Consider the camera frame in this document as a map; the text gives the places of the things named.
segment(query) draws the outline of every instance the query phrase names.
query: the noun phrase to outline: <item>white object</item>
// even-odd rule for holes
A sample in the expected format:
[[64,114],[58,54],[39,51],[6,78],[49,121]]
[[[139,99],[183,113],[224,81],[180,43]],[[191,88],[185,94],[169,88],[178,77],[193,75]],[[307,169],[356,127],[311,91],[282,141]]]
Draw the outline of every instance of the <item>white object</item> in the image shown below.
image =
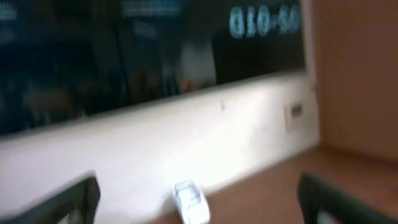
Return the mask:
[[174,186],[174,200],[184,224],[210,222],[210,210],[205,194],[192,181],[186,180]]

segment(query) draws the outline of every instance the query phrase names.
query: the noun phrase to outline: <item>wall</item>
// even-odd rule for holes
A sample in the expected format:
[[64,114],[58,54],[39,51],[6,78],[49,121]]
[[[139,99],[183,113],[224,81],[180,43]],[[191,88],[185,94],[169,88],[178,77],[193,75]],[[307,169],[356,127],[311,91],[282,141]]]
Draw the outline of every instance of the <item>wall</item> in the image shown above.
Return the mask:
[[[170,210],[164,202],[180,180],[194,179],[212,193],[316,146],[310,8],[303,9],[306,72],[258,77],[3,139],[0,215],[94,170],[101,187],[96,223],[142,223]],[[304,122],[286,131],[284,108],[298,101]]]
[[322,143],[398,159],[398,2],[313,6]]

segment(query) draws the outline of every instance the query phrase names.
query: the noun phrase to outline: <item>dark object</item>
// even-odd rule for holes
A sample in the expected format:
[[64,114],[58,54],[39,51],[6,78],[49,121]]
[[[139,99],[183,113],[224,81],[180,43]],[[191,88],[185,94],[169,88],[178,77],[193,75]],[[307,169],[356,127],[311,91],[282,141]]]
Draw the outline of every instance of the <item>dark object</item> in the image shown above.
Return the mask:
[[319,212],[327,212],[345,224],[398,223],[309,174],[300,179],[298,200],[306,224],[318,223]]
[[85,178],[34,208],[7,220],[2,224],[89,224],[94,223],[100,200],[100,188],[94,176]]

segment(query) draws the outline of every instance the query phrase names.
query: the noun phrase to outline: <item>floor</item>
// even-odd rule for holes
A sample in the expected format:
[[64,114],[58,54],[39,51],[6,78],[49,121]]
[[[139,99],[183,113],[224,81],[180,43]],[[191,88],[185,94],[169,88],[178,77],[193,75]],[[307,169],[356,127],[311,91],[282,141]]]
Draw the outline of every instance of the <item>floor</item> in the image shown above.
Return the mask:
[[[314,149],[208,196],[211,224],[303,223],[296,187],[311,172],[398,219],[398,164]],[[152,224],[181,223],[171,213]]]

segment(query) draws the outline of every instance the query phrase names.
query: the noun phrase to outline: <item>wall outlet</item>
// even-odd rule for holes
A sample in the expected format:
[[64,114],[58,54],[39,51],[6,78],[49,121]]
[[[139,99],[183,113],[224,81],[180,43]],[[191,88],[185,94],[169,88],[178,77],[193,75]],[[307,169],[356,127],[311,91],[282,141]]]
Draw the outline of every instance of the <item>wall outlet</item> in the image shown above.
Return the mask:
[[304,124],[305,107],[302,101],[286,104],[284,113],[286,131],[293,131]]

